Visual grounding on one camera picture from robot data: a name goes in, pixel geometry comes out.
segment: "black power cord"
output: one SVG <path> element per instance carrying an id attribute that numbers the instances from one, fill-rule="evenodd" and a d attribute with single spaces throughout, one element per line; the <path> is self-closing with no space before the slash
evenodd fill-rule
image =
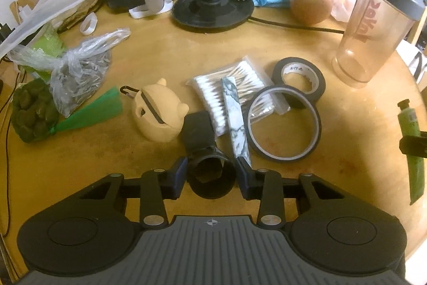
<path id="1" fill-rule="evenodd" d="M 275 21 L 268 21 L 264 19 L 258 19 L 257 17 L 249 17 L 249 20 L 261 22 L 266 25 L 272 25 L 272 26 L 278 26 L 278 27 L 284 27 L 284 28 L 291 28 L 291 29 L 302 29 L 302 30 L 315 30 L 317 32 L 329 32 L 329 33 L 338 33 L 338 34 L 344 34 L 343 30 L 339 29 L 332 29 L 332 28 L 320 28 L 320 27 L 308 27 L 308 26 L 300 26 L 300 25 L 289 25 L 287 23 L 281 23 L 281 22 L 275 22 Z"/>
<path id="2" fill-rule="evenodd" d="M 2 106 L 2 108 L 0 109 L 0 113 L 3 111 L 3 109 L 7 106 L 7 104 L 10 101 L 10 98 L 12 98 L 16 87 L 18 86 L 18 78 L 19 78 L 19 73 L 16 75 L 16 80 L 15 80 L 15 86 L 13 87 L 12 92 L 10 93 L 8 99 L 6 100 L 6 103 Z M 26 72 L 24 72 L 24 75 L 22 77 L 21 83 L 25 80 L 25 76 L 26 76 Z M 3 237 L 6 238 L 9 234 L 10 231 L 10 197 L 9 197 L 9 147 L 8 147 L 8 141 L 9 141 L 9 129 L 10 129 L 10 123 L 11 123 L 11 119 L 9 118 L 9 123 L 7 125 L 7 129 L 6 129 L 6 203 L 7 203 L 7 228 L 6 228 L 6 232 L 3 234 Z"/>
<path id="3" fill-rule="evenodd" d="M 15 90 L 16 90 L 16 87 L 18 86 L 19 76 L 20 76 L 20 74 L 18 73 L 16 75 L 15 85 L 13 87 L 13 90 L 10 93 L 10 95 L 9 95 L 8 99 L 6 100 L 6 102 L 4 103 L 4 105 L 1 107 L 0 114 L 5 109 L 5 107 L 7 106 L 7 104 L 9 103 L 10 99 L 12 98 L 12 96 L 13 96 Z M 21 83 L 25 80 L 25 77 L 26 77 L 26 72 L 24 73 L 24 75 L 22 77 Z M 10 214 L 10 196 L 9 196 L 9 167 L 10 167 L 10 165 L 9 165 L 9 130 L 10 130 L 10 125 L 11 125 L 11 119 L 9 118 L 9 122 L 8 122 L 7 129 L 6 129 L 6 141 L 5 141 L 5 143 L 6 143 L 7 228 L 6 228 L 6 232 L 3 234 L 3 238 L 6 238 L 8 236 L 8 234 L 9 234 L 9 231 L 10 231 L 10 221 L 11 221 L 11 219 L 10 219 L 10 217 L 11 217 L 11 214 Z M 13 264 L 12 258 L 10 257 L 9 253 L 7 252 L 6 246 L 3 243 L 3 241 L 2 241 L 2 244 L 3 244 L 3 248 L 4 248 L 4 254 L 5 254 L 6 258 L 7 258 L 7 260 L 5 260 L 5 261 L 7 261 L 9 263 L 12 272 L 16 275 L 17 278 L 19 278 L 19 274 L 18 274 L 18 272 L 17 272 L 17 270 L 16 270 L 16 268 L 15 268 L 15 266 Z"/>

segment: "white ring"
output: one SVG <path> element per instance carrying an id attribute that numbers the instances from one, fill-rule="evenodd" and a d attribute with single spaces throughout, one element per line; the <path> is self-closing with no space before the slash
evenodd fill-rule
<path id="1" fill-rule="evenodd" d="M 256 141 L 255 136 L 252 132 L 251 127 L 251 114 L 253 109 L 255 108 L 258 101 L 267 95 L 269 95 L 272 92 L 280 92 L 283 91 L 286 94 L 289 94 L 295 98 L 298 98 L 298 100 L 304 104 L 304 106 L 310 111 L 311 117 L 314 123 L 314 133 L 313 137 L 310 141 L 310 144 L 304 149 L 303 152 L 301 152 L 299 155 L 291 156 L 291 157 L 280 157 L 273 155 L 269 153 L 268 151 L 264 150 L 261 145 Z M 253 97 L 253 99 L 250 101 L 249 107 L 247 112 L 245 112 L 245 115 L 243 115 L 243 119 L 245 122 L 245 129 L 246 129 L 246 138 L 248 140 L 249 145 L 257 151 L 259 154 L 261 154 L 263 157 L 272 159 L 278 162 L 287 162 L 287 161 L 296 161 L 301 158 L 304 158 L 307 156 L 311 151 L 313 151 L 320 139 L 320 135 L 322 132 L 322 123 L 320 120 L 319 113 L 316 109 L 316 107 L 307 99 L 307 97 L 298 89 L 292 86 L 269 86 L 266 87 L 260 91 L 257 92 L 257 94 Z"/>
<path id="2" fill-rule="evenodd" d="M 83 20 L 82 24 L 80 25 L 80 33 L 83 35 L 89 35 L 92 34 L 95 31 L 95 28 L 98 23 L 98 17 L 95 13 L 90 13 L 86 16 L 86 18 Z"/>

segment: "round table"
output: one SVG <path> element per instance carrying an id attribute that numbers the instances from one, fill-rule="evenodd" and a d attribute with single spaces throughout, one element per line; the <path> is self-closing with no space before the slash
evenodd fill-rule
<path id="1" fill-rule="evenodd" d="M 157 18 L 130 18 L 113 15 L 106 7 L 98 13 L 94 36 L 129 27 L 131 36 L 113 49 L 106 80 L 90 100 L 113 86 L 140 88 L 160 78 L 176 92 L 190 112 L 203 109 L 188 79 L 231 64 L 249 55 L 271 74 L 274 64 L 284 57 L 301 57 L 314 63 L 326 79 L 326 92 L 317 103 L 322 119 L 319 145 L 307 158 L 291 163 L 274 163 L 251 151 L 253 168 L 269 168 L 283 177 L 296 178 L 314 173 L 351 194 L 397 216 L 408 235 L 406 255 L 411 254 L 427 235 L 427 196 L 409 206 L 406 158 L 399 151 L 401 132 L 397 103 L 409 98 L 417 111 L 421 129 L 427 129 L 426 110 L 418 88 L 403 61 L 394 53 L 379 73 L 363 89 L 352 89 L 332 71 L 331 60 L 341 35 L 289 30 L 246 22 L 227 32 L 191 33 L 174 26 L 169 14 Z M 289 22 L 285 10 L 256 9 L 254 16 Z M 332 20 L 320 26 L 338 27 Z M 70 47 L 85 39 L 78 28 L 62 35 Z M 185 155 L 179 140 L 152 143 L 145 139 L 131 115 L 131 100 L 122 96 L 124 112 L 105 123 L 89 128 L 57 133 L 32 144 L 23 143 L 13 129 L 9 135 L 11 231 L 6 245 L 18 269 L 26 268 L 16 246 L 20 226 L 30 216 L 84 188 L 103 176 L 121 172 L 126 178 L 139 177 L 154 168 L 169 168 Z M 1 134 L 4 144 L 5 128 Z M 228 148 L 228 136 L 218 139 Z M 5 192 L 4 149 L 1 149 L 0 190 Z M 138 221 L 139 200 L 129 200 L 126 215 Z M 256 217 L 258 201 L 245 201 L 237 187 L 218 200 L 204 200 L 186 184 L 181 198 L 165 201 L 169 220 L 176 214 L 237 215 Z M 297 216 L 295 202 L 285 200 L 287 220 Z M 0 202 L 1 228 L 7 223 L 6 197 Z"/>

